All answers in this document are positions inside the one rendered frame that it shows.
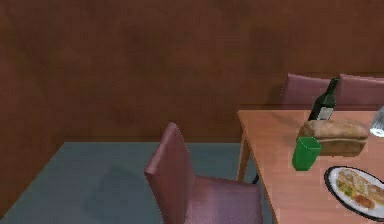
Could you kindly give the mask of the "brown bread loaf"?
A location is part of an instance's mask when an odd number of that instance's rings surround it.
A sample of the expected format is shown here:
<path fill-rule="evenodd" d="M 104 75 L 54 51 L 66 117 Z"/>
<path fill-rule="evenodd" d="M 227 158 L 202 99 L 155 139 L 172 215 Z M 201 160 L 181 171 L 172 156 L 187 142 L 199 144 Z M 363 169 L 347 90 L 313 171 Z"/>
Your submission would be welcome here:
<path fill-rule="evenodd" d="M 365 147 L 368 130 L 353 120 L 311 120 L 299 129 L 297 138 L 314 137 L 320 156 L 358 156 Z"/>

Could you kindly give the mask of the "dark green wine bottle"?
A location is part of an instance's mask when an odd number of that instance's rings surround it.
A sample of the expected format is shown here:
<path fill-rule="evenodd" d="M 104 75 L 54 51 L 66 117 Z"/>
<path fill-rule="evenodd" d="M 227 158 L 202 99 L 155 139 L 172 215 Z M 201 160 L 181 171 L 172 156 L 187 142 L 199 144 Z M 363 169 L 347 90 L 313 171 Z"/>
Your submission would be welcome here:
<path fill-rule="evenodd" d="M 320 95 L 314 102 L 308 120 L 329 120 L 335 108 L 336 100 L 334 92 L 339 79 L 332 78 L 326 91 Z"/>

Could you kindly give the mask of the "white plate with food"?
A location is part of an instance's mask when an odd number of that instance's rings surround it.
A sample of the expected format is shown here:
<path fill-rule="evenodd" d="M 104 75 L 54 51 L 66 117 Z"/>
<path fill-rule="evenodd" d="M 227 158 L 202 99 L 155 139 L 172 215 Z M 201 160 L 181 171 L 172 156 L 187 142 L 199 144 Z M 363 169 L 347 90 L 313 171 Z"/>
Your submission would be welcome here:
<path fill-rule="evenodd" d="M 347 209 L 384 223 L 384 182 L 374 175 L 347 166 L 333 166 L 324 173 L 328 191 Z"/>

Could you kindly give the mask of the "green plastic cup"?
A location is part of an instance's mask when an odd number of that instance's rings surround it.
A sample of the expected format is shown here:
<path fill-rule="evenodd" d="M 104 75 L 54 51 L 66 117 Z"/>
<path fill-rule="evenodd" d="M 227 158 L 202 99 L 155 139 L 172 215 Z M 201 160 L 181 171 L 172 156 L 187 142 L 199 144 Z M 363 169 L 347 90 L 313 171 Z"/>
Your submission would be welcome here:
<path fill-rule="evenodd" d="M 314 137 L 299 137 L 292 156 L 292 166 L 296 171 L 308 171 L 322 149 Z"/>

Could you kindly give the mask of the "wooden dining table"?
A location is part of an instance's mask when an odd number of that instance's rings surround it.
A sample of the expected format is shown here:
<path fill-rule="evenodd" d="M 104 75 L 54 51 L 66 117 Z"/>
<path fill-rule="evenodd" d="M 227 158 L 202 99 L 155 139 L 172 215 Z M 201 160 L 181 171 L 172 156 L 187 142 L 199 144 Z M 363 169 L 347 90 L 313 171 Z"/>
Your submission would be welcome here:
<path fill-rule="evenodd" d="M 367 171 L 384 181 L 384 138 L 370 136 L 356 157 L 317 158 L 306 172 L 292 167 L 296 136 L 307 110 L 240 110 L 242 141 L 237 179 L 252 158 L 276 224 L 381 224 L 340 204 L 328 191 L 325 171 L 335 165 Z"/>

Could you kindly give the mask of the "clear glass vessel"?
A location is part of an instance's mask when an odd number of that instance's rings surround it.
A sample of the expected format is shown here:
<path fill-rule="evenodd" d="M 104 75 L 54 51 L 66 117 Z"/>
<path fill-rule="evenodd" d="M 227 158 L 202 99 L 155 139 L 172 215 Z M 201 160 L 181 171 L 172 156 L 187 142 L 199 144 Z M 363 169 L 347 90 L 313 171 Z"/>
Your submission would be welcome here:
<path fill-rule="evenodd" d="M 376 112 L 369 131 L 376 137 L 384 138 L 384 106 Z"/>

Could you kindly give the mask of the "maroon padded dining chair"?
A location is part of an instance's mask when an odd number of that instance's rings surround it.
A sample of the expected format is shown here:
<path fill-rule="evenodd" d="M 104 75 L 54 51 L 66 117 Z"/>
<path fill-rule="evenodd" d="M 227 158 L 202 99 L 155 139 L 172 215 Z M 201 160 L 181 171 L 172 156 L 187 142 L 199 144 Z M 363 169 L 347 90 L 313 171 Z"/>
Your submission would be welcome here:
<path fill-rule="evenodd" d="M 167 125 L 144 175 L 164 224 L 263 224 L 254 184 L 195 174 L 178 126 Z"/>
<path fill-rule="evenodd" d="M 311 107 L 328 87 L 329 79 L 288 73 L 281 92 L 281 104 L 294 108 Z"/>
<path fill-rule="evenodd" d="M 336 88 L 336 103 L 342 107 L 374 110 L 384 104 L 384 78 L 341 74 Z"/>

